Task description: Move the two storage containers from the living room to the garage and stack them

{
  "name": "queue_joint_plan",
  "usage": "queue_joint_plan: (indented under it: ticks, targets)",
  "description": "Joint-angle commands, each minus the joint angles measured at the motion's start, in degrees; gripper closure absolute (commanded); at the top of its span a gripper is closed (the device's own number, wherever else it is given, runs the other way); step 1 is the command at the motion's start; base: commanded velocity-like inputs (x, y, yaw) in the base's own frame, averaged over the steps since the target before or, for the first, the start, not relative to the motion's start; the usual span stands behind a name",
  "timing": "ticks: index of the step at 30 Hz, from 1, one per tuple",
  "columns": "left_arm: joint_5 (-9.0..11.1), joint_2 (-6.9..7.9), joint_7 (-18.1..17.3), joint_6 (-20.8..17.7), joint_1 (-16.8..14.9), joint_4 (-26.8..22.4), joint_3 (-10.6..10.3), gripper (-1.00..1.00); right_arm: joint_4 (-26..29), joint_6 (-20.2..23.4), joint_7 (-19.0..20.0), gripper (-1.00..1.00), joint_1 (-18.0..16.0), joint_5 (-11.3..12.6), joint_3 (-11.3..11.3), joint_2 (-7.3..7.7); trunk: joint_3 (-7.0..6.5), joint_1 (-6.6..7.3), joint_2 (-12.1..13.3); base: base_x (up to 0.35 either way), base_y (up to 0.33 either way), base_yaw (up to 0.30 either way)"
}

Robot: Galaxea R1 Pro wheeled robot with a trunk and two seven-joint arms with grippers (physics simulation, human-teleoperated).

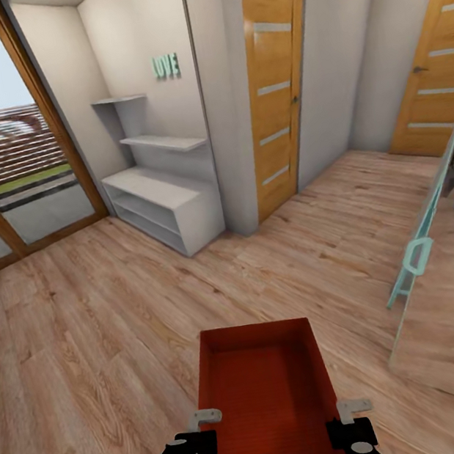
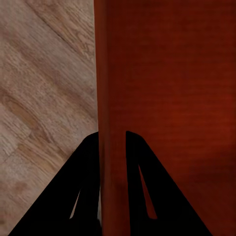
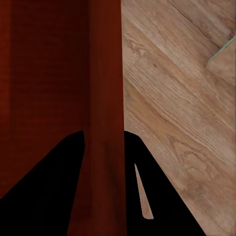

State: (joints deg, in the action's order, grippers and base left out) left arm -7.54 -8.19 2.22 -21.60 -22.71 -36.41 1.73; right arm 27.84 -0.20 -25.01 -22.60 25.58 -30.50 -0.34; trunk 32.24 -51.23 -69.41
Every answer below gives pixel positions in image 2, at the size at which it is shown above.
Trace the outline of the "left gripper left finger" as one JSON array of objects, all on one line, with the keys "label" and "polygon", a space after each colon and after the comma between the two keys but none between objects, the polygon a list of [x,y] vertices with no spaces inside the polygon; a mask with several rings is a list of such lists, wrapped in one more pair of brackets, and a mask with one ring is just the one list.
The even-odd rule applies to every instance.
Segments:
[{"label": "left gripper left finger", "polygon": [[99,191],[96,132],[83,140],[9,236],[95,236]]}]

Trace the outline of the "storage box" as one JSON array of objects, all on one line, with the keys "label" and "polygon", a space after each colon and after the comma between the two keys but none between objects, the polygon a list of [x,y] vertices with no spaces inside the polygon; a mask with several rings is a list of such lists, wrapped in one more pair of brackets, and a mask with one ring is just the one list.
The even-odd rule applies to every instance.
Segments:
[{"label": "storage box", "polygon": [[236,236],[236,0],[94,0],[94,26],[102,236],[131,236],[126,131]]}]

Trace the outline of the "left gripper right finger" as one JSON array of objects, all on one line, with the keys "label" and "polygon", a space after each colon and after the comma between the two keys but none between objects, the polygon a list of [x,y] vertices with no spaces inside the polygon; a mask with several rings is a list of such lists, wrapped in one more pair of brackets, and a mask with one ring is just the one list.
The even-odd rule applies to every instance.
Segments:
[{"label": "left gripper right finger", "polygon": [[[144,138],[126,131],[131,236],[212,236]],[[141,169],[157,219],[148,216]]]}]

